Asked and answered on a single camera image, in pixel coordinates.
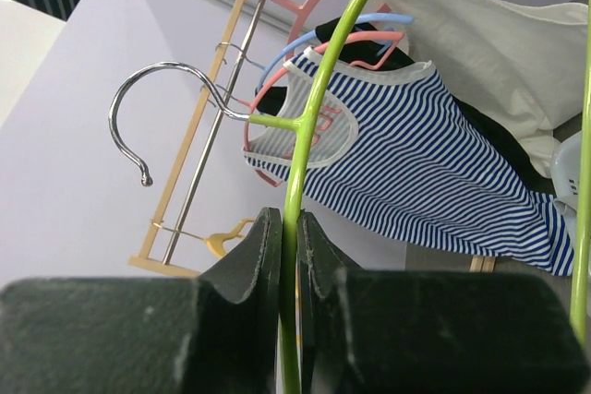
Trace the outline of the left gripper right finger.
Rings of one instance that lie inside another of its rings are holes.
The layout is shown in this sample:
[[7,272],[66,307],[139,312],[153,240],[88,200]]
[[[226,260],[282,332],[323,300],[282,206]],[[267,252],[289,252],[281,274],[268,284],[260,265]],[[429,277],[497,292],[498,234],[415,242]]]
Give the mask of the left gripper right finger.
[[590,364],[560,299],[515,273],[363,269],[297,223],[306,393],[580,393]]

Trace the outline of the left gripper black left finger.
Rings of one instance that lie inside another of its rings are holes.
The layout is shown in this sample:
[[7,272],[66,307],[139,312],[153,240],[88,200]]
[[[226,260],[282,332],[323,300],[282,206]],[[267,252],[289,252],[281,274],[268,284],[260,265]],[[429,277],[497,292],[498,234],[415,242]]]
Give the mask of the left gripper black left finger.
[[273,393],[282,222],[197,278],[39,278],[1,292],[5,393]]

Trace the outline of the yellow hanger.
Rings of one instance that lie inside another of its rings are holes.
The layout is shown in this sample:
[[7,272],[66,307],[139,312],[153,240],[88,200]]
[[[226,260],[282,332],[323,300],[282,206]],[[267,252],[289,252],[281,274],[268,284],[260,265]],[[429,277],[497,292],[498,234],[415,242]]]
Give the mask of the yellow hanger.
[[233,239],[244,239],[246,236],[243,234],[243,230],[249,225],[253,224],[253,219],[242,219],[240,220],[236,226],[227,233],[213,233],[209,236],[202,237],[193,233],[185,232],[182,230],[177,230],[173,228],[166,227],[161,223],[151,221],[151,224],[158,229],[165,230],[169,233],[180,233],[185,236],[198,239],[203,242],[209,250],[218,258],[222,258],[227,255],[228,251],[225,248],[225,243],[229,242]]

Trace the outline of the pink wavy hanger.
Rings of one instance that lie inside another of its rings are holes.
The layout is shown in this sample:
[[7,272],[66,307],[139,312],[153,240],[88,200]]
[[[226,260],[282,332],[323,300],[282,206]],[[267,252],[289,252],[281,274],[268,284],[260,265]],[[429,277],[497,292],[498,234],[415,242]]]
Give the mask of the pink wavy hanger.
[[[363,61],[363,60],[355,60],[354,62],[350,63],[350,66],[360,66],[365,69],[373,70],[373,71],[378,70],[384,64],[384,62],[387,60],[387,58],[393,52],[393,50],[396,48],[397,44],[404,38],[404,32],[403,31],[396,31],[396,30],[358,30],[357,32],[351,33],[347,36],[347,38],[345,39],[345,44],[351,44],[353,42],[369,41],[369,40],[373,40],[372,38],[379,38],[381,40],[383,39],[386,42],[390,42],[391,45],[389,47],[387,47],[386,50],[383,50],[382,53],[378,52],[379,59],[378,59],[378,62],[376,62],[375,64],[370,64],[367,61]],[[324,55],[328,46],[329,46],[329,42],[324,42],[316,47],[313,47],[313,49],[317,53],[319,53],[320,55]],[[263,83],[263,86],[259,90],[257,90],[254,101],[249,104],[249,116],[248,117],[253,116],[253,113],[257,109],[257,105],[259,104],[260,100],[267,93],[269,88],[274,86],[274,84],[282,76],[284,76],[286,74],[286,72],[287,72],[286,68],[282,67],[277,73],[275,73],[271,77],[271,80],[268,80],[266,83]],[[249,125],[249,123],[246,123],[245,129],[244,129],[245,148],[248,148],[248,143],[249,143],[248,142],[248,125]],[[271,185],[273,187],[278,187],[279,185],[281,185],[283,183],[283,181],[279,181],[279,182],[274,181],[268,175],[266,175],[264,172],[262,172],[260,170],[255,170],[255,172],[263,181],[265,181],[266,183],[268,183],[269,185]]]

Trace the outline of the blue striped tank top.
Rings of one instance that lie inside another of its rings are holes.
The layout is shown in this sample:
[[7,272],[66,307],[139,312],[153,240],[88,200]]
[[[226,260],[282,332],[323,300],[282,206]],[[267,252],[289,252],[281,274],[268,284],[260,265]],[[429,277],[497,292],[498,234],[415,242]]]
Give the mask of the blue striped tank top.
[[397,241],[571,274],[572,242],[551,196],[526,187],[430,62],[392,72],[337,63],[319,124],[307,197]]

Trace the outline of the lime green hanger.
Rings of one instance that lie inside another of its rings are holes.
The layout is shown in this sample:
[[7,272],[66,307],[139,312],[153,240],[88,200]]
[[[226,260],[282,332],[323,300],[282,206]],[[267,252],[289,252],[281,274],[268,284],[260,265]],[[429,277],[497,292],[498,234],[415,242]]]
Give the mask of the lime green hanger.
[[342,62],[338,54],[344,48],[347,36],[353,33],[351,27],[366,1],[350,1],[324,55],[309,47],[284,64],[289,83],[285,102],[277,115],[253,114],[248,117],[249,114],[230,109],[224,99],[217,100],[220,111],[229,118],[263,127],[262,134],[249,140],[248,148],[244,148],[245,157],[255,169],[272,173],[287,184],[280,319],[283,388],[288,393],[303,390],[303,349],[296,339],[297,334],[302,332],[302,322],[296,319],[301,310],[297,223],[302,214],[301,200],[306,197],[304,184],[309,153],[320,126],[319,115],[329,81],[336,64]]

